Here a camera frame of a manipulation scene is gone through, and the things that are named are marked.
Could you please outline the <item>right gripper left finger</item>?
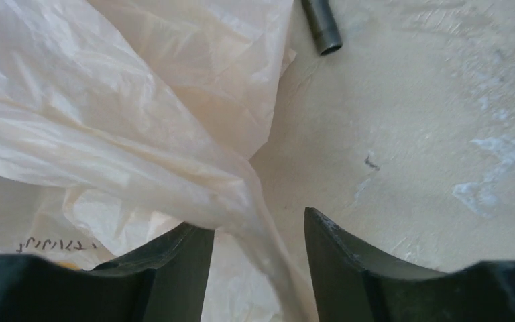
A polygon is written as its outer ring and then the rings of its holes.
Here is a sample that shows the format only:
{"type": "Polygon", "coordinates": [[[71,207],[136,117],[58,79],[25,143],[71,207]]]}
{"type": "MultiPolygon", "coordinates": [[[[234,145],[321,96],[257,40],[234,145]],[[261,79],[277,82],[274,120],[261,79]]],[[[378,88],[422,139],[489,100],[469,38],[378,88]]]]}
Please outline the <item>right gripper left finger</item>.
{"type": "Polygon", "coordinates": [[[181,223],[90,271],[0,255],[0,321],[200,321],[213,241],[181,223]]]}

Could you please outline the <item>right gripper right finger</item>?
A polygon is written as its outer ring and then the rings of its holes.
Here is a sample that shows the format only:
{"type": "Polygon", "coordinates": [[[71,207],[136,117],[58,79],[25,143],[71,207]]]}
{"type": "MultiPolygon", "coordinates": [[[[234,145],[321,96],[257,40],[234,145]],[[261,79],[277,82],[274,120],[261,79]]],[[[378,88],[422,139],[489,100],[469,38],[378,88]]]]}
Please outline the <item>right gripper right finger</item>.
{"type": "Polygon", "coordinates": [[[320,321],[515,321],[515,261],[446,273],[401,260],[304,212],[320,321]]]}

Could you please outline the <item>translucent plastic bag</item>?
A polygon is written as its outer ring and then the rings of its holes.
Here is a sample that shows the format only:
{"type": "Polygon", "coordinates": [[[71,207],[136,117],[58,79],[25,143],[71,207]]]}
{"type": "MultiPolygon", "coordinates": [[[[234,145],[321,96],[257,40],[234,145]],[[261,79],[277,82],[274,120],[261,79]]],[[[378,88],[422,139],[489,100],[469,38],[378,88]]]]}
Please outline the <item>translucent plastic bag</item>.
{"type": "Polygon", "coordinates": [[[211,230],[200,321],[317,321],[250,158],[292,1],[0,1],[0,255],[90,271],[211,230]]]}

